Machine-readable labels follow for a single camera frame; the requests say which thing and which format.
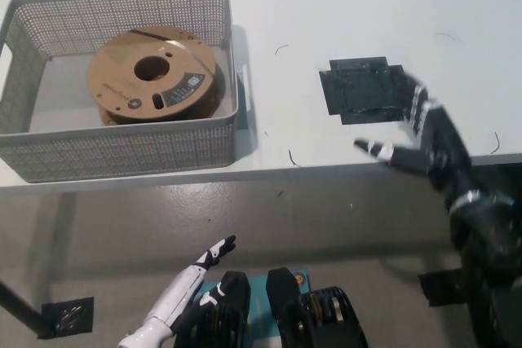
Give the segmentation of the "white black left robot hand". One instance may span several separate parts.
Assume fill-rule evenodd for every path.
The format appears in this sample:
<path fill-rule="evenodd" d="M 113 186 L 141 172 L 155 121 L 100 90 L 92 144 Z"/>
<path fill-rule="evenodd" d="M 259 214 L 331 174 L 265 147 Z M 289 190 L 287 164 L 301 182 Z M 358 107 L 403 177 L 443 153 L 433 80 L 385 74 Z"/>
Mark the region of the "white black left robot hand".
<path fill-rule="evenodd" d="M 200 288 L 206 272 L 232 252 L 236 236 L 228 236 L 208 248 L 195 262 L 185 267 L 157 299 L 145 320 L 156 319 L 171 327 Z"/>

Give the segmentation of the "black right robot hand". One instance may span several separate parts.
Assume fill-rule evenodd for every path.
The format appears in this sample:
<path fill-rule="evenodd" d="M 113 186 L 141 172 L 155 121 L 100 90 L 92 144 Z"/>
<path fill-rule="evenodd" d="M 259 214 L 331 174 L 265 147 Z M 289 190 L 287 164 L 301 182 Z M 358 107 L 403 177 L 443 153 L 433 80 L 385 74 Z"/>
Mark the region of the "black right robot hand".
<path fill-rule="evenodd" d="M 401 66 L 391 67 L 391 83 L 402 104 L 405 124 L 419 147 L 363 138 L 355 139 L 354 146 L 392 169 L 429 178 L 434 189 L 444 195 L 448 209 L 475 187 L 466 179 L 471 166 L 467 148 L 444 105 L 424 83 Z"/>

